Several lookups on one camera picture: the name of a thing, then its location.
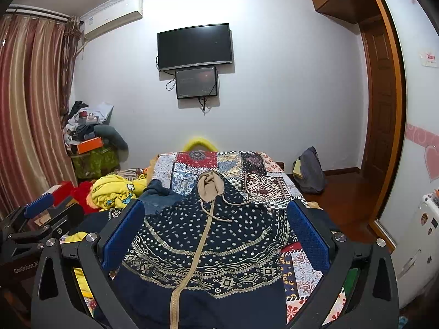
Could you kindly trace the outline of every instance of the orange box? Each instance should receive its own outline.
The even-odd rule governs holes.
[[[92,149],[96,149],[102,147],[104,143],[100,137],[95,137],[87,141],[81,142],[78,147],[78,154],[84,154],[85,152],[91,151]]]

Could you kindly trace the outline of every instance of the curtain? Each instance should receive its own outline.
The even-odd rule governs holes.
[[[5,216],[61,181],[76,184],[59,119],[65,24],[0,19],[0,211]]]
[[[69,116],[69,99],[75,69],[76,50],[81,38],[80,18],[70,16],[64,30],[61,55],[60,116],[64,127]]]

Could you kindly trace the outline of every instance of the wooden floor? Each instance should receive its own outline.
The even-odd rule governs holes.
[[[377,237],[367,223],[379,189],[358,173],[329,175],[326,179],[322,194],[304,194],[305,199],[318,202],[351,240],[374,242]]]

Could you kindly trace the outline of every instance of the pink heart decoration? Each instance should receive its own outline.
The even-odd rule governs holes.
[[[425,147],[425,165],[430,176],[430,182],[439,178],[439,152],[436,147],[428,145]]]

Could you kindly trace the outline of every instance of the white appliance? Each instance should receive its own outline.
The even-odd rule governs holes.
[[[425,195],[398,246],[392,253],[402,308],[434,278],[439,270],[439,207]]]
[[[142,0],[123,0],[89,17],[84,23],[84,36],[91,40],[142,16]]]

